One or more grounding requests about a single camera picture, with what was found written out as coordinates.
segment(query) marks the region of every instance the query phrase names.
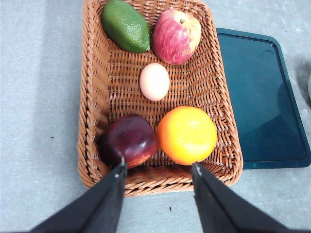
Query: woven basket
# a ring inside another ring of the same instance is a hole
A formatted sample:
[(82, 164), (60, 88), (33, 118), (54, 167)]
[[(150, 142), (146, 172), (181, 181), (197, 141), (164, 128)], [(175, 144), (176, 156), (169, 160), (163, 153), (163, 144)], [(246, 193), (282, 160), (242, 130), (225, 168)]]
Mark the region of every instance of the woven basket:
[[(211, 11), (199, 0), (127, 0), (148, 21), (151, 30), (158, 17), (174, 8), (194, 15), (202, 25), (202, 38), (195, 54), (182, 65), (160, 61), (150, 50), (121, 50), (102, 29), (100, 15), (105, 0), (85, 0), (83, 9), (83, 54), (79, 118), (79, 172), (92, 187), (109, 168), (100, 160), (97, 140), (115, 119), (131, 113), (146, 117), (156, 126), (177, 106), (203, 109), (217, 127), (218, 142), (203, 161), (225, 184), (238, 180), (243, 160), (239, 144), (216, 29)], [(171, 87), (161, 101), (151, 102), (140, 92), (138, 78), (149, 63), (161, 63), (169, 72)], [(130, 169), (125, 195), (192, 190), (190, 166), (179, 166), (163, 151), (139, 167)]]

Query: red apple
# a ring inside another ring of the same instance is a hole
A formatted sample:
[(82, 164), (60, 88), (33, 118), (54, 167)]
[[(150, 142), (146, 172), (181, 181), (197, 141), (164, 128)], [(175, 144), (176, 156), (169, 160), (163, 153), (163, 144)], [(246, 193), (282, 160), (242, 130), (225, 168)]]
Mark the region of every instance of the red apple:
[(128, 168), (138, 166), (158, 149), (156, 133), (138, 114), (119, 118), (104, 132), (99, 141), (101, 159), (116, 166), (124, 157)]
[(195, 52), (201, 39), (201, 25), (192, 15), (170, 9), (155, 25), (153, 51), (164, 62), (181, 64)]

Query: orange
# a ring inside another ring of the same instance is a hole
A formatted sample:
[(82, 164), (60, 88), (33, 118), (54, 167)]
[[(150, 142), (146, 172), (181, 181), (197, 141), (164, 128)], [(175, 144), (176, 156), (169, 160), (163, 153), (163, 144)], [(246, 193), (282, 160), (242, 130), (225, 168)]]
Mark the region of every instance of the orange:
[(217, 142), (213, 121), (206, 112), (194, 107), (171, 110), (162, 118), (156, 132), (162, 150), (182, 165), (203, 161)]

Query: gray surface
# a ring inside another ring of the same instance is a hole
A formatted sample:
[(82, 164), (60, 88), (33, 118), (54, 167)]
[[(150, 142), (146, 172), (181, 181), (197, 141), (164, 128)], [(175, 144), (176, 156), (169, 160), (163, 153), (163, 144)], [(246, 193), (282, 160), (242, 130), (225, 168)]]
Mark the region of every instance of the gray surface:
[[(279, 41), (310, 143), (311, 2), (206, 3), (217, 27)], [(1, 231), (28, 230), (86, 191), (76, 150), (81, 15), (81, 0), (1, 1)], [(311, 166), (249, 170), (232, 189), (288, 227), (311, 228), (310, 177)], [(192, 197), (126, 198), (118, 232), (200, 232)]]

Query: avocado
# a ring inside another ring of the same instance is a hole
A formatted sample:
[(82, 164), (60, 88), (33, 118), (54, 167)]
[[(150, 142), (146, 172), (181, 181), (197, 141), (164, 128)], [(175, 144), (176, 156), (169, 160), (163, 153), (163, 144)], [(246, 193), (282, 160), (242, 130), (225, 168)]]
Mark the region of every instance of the avocado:
[(107, 35), (122, 49), (137, 53), (150, 49), (148, 22), (127, 2), (109, 0), (101, 22)]

